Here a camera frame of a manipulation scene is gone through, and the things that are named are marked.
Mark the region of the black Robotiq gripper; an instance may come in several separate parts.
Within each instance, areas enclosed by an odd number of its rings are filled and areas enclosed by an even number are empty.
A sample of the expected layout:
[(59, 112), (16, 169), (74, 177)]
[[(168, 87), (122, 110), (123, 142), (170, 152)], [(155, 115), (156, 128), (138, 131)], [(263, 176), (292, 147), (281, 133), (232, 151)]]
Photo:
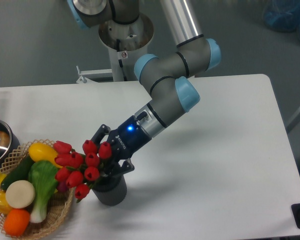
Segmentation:
[[(117, 178), (134, 171), (135, 166), (129, 158), (151, 140), (151, 137), (138, 124), (137, 118), (132, 115), (114, 130), (102, 124), (91, 141), (100, 145), (106, 135), (108, 135), (107, 142), (110, 143), (115, 162), (105, 168), (105, 174)], [(122, 165), (118, 163), (120, 160), (124, 160)]]

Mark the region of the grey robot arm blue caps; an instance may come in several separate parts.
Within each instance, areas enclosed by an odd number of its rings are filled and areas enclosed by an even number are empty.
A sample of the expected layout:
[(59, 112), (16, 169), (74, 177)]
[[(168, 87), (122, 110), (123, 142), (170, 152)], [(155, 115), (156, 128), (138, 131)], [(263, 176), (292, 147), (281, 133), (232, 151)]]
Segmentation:
[(108, 50), (112, 79), (138, 81), (151, 98), (117, 129), (103, 125), (93, 136), (96, 143), (107, 137), (112, 148), (103, 177), (133, 171), (131, 156), (200, 101), (189, 78), (221, 61), (220, 47), (204, 37), (190, 1), (163, 0), (160, 4), (177, 47), (165, 58), (148, 53), (154, 26), (140, 12), (137, 0), (68, 1), (81, 28), (98, 26), (99, 39)]

